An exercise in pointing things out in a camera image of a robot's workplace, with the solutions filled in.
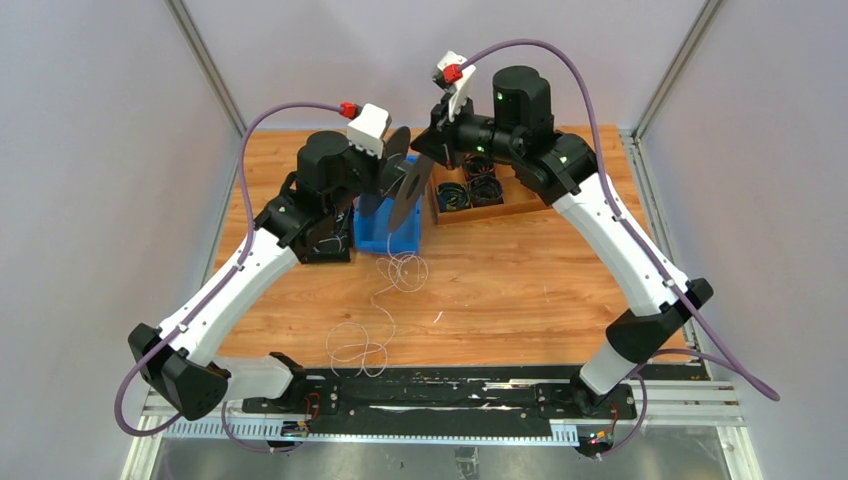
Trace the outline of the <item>dark grey cable spool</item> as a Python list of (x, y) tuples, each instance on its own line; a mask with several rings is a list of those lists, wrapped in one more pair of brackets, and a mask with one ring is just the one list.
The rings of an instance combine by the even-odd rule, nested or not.
[(386, 199), (392, 200), (387, 231), (394, 233), (406, 221), (418, 199), (423, 195), (435, 162), (420, 154), (414, 161), (407, 155), (411, 144), (411, 130), (398, 128), (385, 144), (385, 155), (380, 159), (376, 183), (359, 195), (358, 208), (363, 217), (373, 216)]

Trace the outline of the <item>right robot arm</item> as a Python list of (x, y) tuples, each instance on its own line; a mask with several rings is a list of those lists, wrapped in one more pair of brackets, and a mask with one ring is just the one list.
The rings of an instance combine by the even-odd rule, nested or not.
[(611, 272), (628, 308), (571, 380), (574, 408), (598, 416), (611, 404), (617, 384), (692, 318), (713, 288), (668, 261), (600, 170), (596, 151), (580, 136), (555, 128), (551, 87), (537, 70), (499, 70), (492, 80), (491, 116), (475, 113), (467, 93), (470, 79), (456, 64), (435, 75), (444, 94), (411, 147), (448, 170), (472, 157), (511, 167), (525, 188), (577, 229)]

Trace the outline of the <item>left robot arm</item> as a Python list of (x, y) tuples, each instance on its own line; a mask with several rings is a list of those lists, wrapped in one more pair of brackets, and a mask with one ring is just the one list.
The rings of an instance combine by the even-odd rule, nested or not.
[(337, 131), (310, 135), (296, 169), (222, 268), (158, 327), (141, 323), (131, 332), (141, 376), (180, 417), (198, 420), (250, 398), (267, 398), (283, 413), (304, 405), (307, 389), (288, 357), (222, 357), (218, 349), (257, 299), (330, 235), (338, 214), (360, 194), (378, 192), (389, 161), (404, 160), (409, 144), (406, 127), (379, 142), (376, 155)]

